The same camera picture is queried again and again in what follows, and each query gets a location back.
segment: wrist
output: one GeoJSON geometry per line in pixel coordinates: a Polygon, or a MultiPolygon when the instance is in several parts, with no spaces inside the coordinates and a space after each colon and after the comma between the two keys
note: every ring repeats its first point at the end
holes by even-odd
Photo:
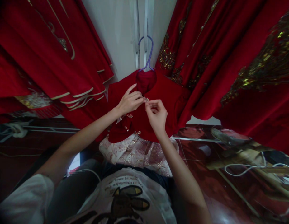
{"type": "Polygon", "coordinates": [[[156,131],[154,130],[154,132],[155,132],[155,135],[159,141],[161,141],[162,139],[168,138],[168,135],[167,135],[165,129],[156,130],[156,131]]]}
{"type": "Polygon", "coordinates": [[[116,116],[116,117],[121,117],[124,115],[124,113],[121,111],[121,109],[114,107],[111,112],[116,116]]]}

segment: white wall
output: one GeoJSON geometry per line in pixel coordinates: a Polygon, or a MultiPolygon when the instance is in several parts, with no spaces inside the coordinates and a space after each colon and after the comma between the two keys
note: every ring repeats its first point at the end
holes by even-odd
{"type": "MultiPolygon", "coordinates": [[[[177,0],[155,0],[153,35],[154,49],[152,65],[158,57],[163,38],[167,31],[177,0]]],[[[82,0],[96,31],[113,63],[115,78],[110,83],[117,82],[136,70],[133,50],[134,34],[129,0],[82,0]]],[[[145,0],[138,0],[140,37],[144,33],[145,0]]],[[[140,45],[140,67],[144,65],[143,41],[140,45]]],[[[220,124],[214,117],[203,121],[192,117],[188,124],[220,124]]]]}

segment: red jacket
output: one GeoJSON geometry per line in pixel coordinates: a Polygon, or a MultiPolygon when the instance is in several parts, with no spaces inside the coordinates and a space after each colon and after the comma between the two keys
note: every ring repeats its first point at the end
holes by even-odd
{"type": "MultiPolygon", "coordinates": [[[[133,84],[137,86],[131,91],[140,91],[149,100],[161,99],[168,115],[165,130],[168,136],[172,136],[176,127],[177,120],[187,102],[189,91],[182,86],[174,83],[158,71],[138,73],[138,70],[121,81],[111,84],[108,89],[108,100],[110,108],[114,108],[120,102],[127,89],[133,84]]],[[[112,143],[121,142],[134,132],[138,133],[143,139],[158,142],[157,137],[149,123],[145,104],[140,105],[137,110],[130,112],[112,125],[109,133],[109,141],[112,143]]]]}

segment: white t-shirt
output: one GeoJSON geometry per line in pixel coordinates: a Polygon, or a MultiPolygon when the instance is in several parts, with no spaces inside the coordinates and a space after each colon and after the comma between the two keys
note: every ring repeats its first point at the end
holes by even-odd
{"type": "MultiPolygon", "coordinates": [[[[0,214],[8,223],[43,224],[53,191],[54,184],[48,177],[35,175],[0,204],[0,214]]],[[[128,220],[134,220],[132,223],[177,223],[166,190],[142,172],[123,168],[104,178],[77,215],[64,223],[122,223],[128,220]]]]}

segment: hand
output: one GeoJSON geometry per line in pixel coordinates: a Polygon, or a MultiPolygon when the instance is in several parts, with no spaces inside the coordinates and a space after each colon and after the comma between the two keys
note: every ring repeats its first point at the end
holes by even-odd
{"type": "Polygon", "coordinates": [[[141,92],[134,91],[130,93],[135,87],[136,84],[132,85],[115,107],[119,111],[120,116],[136,110],[145,101],[145,97],[142,96],[141,92]]]}
{"type": "Polygon", "coordinates": [[[157,135],[165,134],[165,122],[167,117],[167,110],[165,109],[161,100],[151,100],[145,103],[145,110],[147,112],[150,124],[157,135]]]}

